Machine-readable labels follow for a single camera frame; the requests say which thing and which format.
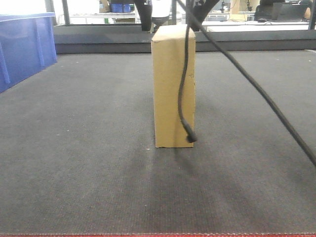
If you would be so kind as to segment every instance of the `upright cardboard box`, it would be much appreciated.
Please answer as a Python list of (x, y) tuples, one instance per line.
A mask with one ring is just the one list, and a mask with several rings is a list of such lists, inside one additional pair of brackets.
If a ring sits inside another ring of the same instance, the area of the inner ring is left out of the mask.
[[(178, 91), (184, 65), (187, 25), (161, 26), (152, 38), (156, 147), (193, 147), (178, 115)], [(194, 126), (195, 113), (194, 32), (189, 31), (189, 60), (183, 88), (183, 115)]]

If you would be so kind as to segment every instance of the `carpet texture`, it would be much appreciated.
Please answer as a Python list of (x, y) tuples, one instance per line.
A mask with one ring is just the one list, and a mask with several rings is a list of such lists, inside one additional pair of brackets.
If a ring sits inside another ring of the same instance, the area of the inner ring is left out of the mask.
[[(316, 152), (316, 54), (234, 52)], [(220, 53), (191, 149), (156, 149), (150, 54), (61, 55), (0, 94), (0, 234), (316, 233), (316, 169)]]

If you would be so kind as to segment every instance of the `blue storage crate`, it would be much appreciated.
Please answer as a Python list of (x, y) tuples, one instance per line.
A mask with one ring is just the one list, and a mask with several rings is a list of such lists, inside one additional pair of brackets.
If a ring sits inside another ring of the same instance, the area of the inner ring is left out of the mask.
[(57, 62), (54, 16), (0, 15), (0, 92)]
[(112, 3), (111, 8), (112, 8), (112, 12), (116, 12), (116, 13), (131, 12), (129, 4)]

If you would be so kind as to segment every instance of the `black cable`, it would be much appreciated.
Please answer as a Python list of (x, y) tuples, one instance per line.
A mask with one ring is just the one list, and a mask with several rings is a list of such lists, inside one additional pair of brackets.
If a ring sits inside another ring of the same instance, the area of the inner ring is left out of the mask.
[(313, 165), (316, 167), (316, 157), (310, 147), (306, 144), (306, 142), (301, 138), (301, 136), (297, 133), (297, 131), (294, 129), (294, 127), (290, 124), (290, 122), (287, 120), (285, 115), (282, 113), (282, 111), (278, 108), (278, 106), (275, 104), (275, 102), (271, 99), (271, 97), (266, 93), (266, 91), (256, 82), (256, 80), (241, 66), (241, 64), (225, 49), (223, 49), (216, 40), (207, 34), (206, 30), (203, 28), (202, 24), (194, 17), (194, 15), (189, 11), (184, 4), (177, 0), (177, 2), (180, 4), (180, 6), (186, 11), (186, 16), (189, 15), (190, 20), (196, 24), (199, 29), (202, 31), (204, 36), (215, 46), (217, 50), (222, 52), (233, 64), (234, 66), (241, 72), (241, 74), (256, 88), (256, 90), (262, 95), (262, 97), (266, 100), (266, 102), (269, 104), (271, 109), (275, 112), (277, 117), (280, 119), (280, 121), (283, 123), (283, 125), (286, 127), (286, 129), (289, 131), (289, 133), (292, 135), (294, 140), (298, 143), (298, 145), (302, 148), (302, 150), (305, 152), (307, 157), (310, 159), (310, 161), (313, 163)]
[(180, 81), (180, 85), (179, 85), (179, 93), (178, 93), (178, 114), (180, 117), (180, 121), (183, 125), (183, 128), (185, 129), (185, 131), (188, 134), (187, 141), (189, 143), (192, 143), (192, 142), (196, 142), (198, 140), (198, 138), (197, 138), (196, 134), (193, 132), (189, 123), (184, 118), (183, 113), (182, 113), (183, 86), (184, 86), (184, 82), (185, 82), (185, 78), (186, 78), (186, 74), (187, 74), (188, 60), (189, 60), (189, 30), (190, 30), (190, 25), (189, 25), (189, 23), (187, 23), (186, 36), (185, 36), (185, 40), (184, 40), (184, 66), (183, 66), (181, 81)]

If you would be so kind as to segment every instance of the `laptop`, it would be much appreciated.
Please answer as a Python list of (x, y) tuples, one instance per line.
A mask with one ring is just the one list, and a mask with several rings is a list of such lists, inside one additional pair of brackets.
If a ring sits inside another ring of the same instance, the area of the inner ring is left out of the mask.
[(272, 20), (277, 22), (299, 22), (304, 18), (307, 5), (273, 3)]

